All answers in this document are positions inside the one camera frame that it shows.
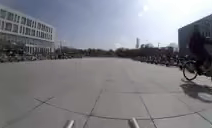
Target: cloud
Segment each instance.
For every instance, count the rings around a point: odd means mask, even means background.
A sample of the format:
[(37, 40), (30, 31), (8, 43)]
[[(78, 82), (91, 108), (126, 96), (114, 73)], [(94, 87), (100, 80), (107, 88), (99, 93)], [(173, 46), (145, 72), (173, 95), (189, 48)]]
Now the cloud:
[(122, 47), (122, 45), (120, 44), (120, 43), (115, 43), (115, 48), (117, 49), (117, 48), (121, 48)]
[(138, 17), (142, 17), (143, 16), (143, 13), (142, 12), (139, 12), (138, 13)]
[(146, 11), (148, 11), (148, 10), (149, 10), (148, 5), (144, 5), (144, 6), (143, 6), (143, 11), (146, 12)]
[(148, 5), (144, 5), (142, 8), (141, 8), (141, 11), (138, 13), (138, 17), (142, 17), (144, 12), (147, 12), (149, 11), (149, 6)]

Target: building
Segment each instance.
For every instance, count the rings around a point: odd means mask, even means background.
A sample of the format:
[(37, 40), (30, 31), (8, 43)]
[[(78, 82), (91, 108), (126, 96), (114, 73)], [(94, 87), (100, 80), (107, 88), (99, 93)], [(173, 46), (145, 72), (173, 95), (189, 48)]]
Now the building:
[(54, 52), (55, 28), (0, 4), (0, 43), (22, 43), (30, 54)]
[[(188, 42), (190, 41), (194, 25), (198, 25), (200, 33), (203, 36), (210, 37), (212, 39), (212, 14), (180, 28), (178, 30), (178, 45), (179, 54), (181, 56), (191, 55), (188, 49)], [(212, 52), (212, 47), (208, 46), (206, 48), (209, 52)]]

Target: pole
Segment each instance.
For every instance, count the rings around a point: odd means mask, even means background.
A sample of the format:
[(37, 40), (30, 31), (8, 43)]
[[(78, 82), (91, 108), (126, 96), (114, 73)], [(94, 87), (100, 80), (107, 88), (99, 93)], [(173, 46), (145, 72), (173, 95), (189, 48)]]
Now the pole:
[(60, 43), (60, 54), (62, 54), (62, 41), (60, 41), (59, 43)]

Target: paved plaza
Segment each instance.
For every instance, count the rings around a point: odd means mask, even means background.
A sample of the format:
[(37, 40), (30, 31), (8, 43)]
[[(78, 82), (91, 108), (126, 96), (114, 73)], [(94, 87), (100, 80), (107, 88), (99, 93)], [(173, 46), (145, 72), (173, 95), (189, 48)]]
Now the paved plaza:
[(212, 128), (212, 83), (118, 58), (0, 64), (0, 128)]

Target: dark building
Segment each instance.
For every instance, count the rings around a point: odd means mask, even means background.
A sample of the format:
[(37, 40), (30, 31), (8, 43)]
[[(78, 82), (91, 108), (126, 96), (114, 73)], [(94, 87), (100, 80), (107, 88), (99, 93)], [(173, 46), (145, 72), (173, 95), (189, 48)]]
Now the dark building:
[[(188, 49), (188, 43), (190, 41), (194, 25), (199, 26), (200, 33), (203, 36), (210, 37), (212, 39), (212, 14), (180, 28), (178, 30), (178, 45), (179, 45), (179, 54), (181, 56), (191, 55)], [(210, 53), (212, 53), (211, 46), (207, 46), (206, 48)]]

